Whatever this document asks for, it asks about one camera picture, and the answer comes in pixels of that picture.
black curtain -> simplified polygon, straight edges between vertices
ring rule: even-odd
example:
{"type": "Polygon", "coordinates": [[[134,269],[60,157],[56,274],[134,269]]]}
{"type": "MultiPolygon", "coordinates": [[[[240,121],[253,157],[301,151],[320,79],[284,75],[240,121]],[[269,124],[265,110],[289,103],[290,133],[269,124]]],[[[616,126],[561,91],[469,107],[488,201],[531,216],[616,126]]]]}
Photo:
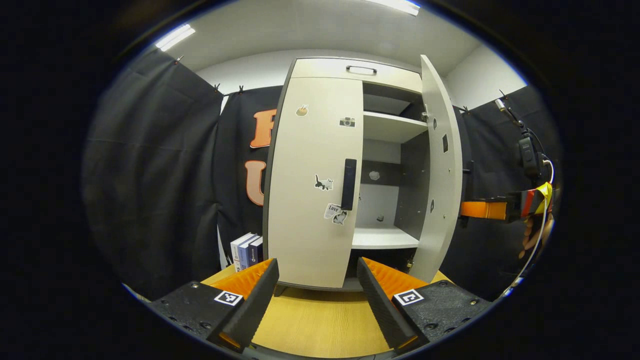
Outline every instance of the black curtain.
{"type": "MultiPolygon", "coordinates": [[[[545,154],[554,163],[554,185],[559,185],[562,144],[554,119],[540,94],[533,87],[525,86],[501,99],[538,135],[545,154]]],[[[491,101],[470,111],[455,112],[463,164],[466,166],[467,161],[474,161],[472,196],[487,198],[531,189],[531,181],[515,160],[515,146],[522,138],[520,130],[496,104],[491,101]]],[[[546,176],[548,171],[544,169],[543,177],[546,176]]],[[[467,179],[468,175],[464,175],[463,200],[470,200],[464,191],[467,179]]],[[[518,259],[523,250],[524,231],[525,224],[520,221],[505,224],[470,218],[466,228],[459,222],[440,270],[466,290],[486,300],[494,300],[513,282],[529,257],[531,250],[518,259]]]]}
{"type": "Polygon", "coordinates": [[[157,49],[100,98],[83,160],[88,219],[115,272],[150,300],[220,271],[211,161],[221,101],[157,49]]]}
{"type": "MultiPolygon", "coordinates": [[[[228,257],[233,240],[246,233],[262,234],[262,205],[254,203],[247,195],[245,164],[247,161],[266,164],[269,146],[251,147],[256,135],[256,114],[271,110],[275,113],[281,92],[282,86],[235,92],[229,95],[220,115],[213,179],[220,203],[220,238],[228,257]]],[[[264,170],[260,191],[264,193],[264,170]]]]}

wooden table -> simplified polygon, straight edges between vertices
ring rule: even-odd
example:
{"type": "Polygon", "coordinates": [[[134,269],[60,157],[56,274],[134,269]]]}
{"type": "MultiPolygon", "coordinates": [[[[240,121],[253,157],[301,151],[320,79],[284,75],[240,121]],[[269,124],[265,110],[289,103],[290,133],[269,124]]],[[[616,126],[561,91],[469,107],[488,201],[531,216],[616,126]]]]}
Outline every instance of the wooden table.
{"type": "MultiPolygon", "coordinates": [[[[233,273],[229,266],[202,283],[233,273]]],[[[449,280],[438,271],[432,282],[442,279],[449,280]]],[[[286,288],[271,298],[252,341],[310,357],[357,357],[390,350],[362,292],[286,288]]]]}

open cabinet door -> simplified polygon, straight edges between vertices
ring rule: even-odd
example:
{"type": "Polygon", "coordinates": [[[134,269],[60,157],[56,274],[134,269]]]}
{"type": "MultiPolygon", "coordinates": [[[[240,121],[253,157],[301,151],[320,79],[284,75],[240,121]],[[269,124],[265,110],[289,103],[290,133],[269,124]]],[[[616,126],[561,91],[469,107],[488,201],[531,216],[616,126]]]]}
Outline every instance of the open cabinet door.
{"type": "Polygon", "coordinates": [[[264,208],[267,255],[278,259],[281,283],[341,288],[358,209],[362,81],[291,78],[284,91],[264,208]],[[346,218],[331,204],[347,207],[346,218]]]}
{"type": "Polygon", "coordinates": [[[435,68],[421,55],[422,100],[429,128],[429,199],[409,272],[430,282],[447,254],[460,212],[462,148],[449,94],[435,68]]]}

orange letter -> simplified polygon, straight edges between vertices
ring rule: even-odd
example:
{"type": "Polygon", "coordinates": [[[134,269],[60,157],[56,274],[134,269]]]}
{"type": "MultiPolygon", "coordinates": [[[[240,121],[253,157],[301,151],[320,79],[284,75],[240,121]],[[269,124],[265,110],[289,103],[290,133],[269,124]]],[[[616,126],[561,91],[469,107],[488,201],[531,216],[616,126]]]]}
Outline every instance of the orange letter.
{"type": "Polygon", "coordinates": [[[264,204],[264,194],[260,190],[262,182],[262,171],[267,164],[262,161],[249,160],[244,163],[246,168],[246,195],[254,204],[262,206],[264,204]]]}
{"type": "Polygon", "coordinates": [[[249,144],[252,149],[269,146],[271,143],[271,130],[273,129],[273,117],[275,115],[276,109],[253,114],[255,118],[255,137],[249,144]]]}

fluorescent light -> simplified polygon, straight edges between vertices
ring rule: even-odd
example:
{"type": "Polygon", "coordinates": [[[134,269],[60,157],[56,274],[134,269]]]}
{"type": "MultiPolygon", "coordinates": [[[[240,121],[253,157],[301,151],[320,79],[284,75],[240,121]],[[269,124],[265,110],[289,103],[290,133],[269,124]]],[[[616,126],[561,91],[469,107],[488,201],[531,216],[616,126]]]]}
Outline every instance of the fluorescent light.
{"type": "Polygon", "coordinates": [[[158,40],[158,42],[156,42],[156,46],[162,51],[167,51],[171,46],[178,44],[180,41],[195,32],[196,31],[192,29],[189,24],[185,24],[158,40]]]}
{"type": "Polygon", "coordinates": [[[394,8],[396,10],[409,13],[413,16],[418,15],[418,9],[420,8],[418,5],[407,0],[366,0],[366,1],[380,4],[380,5],[385,5],[390,8],[394,8]]]}

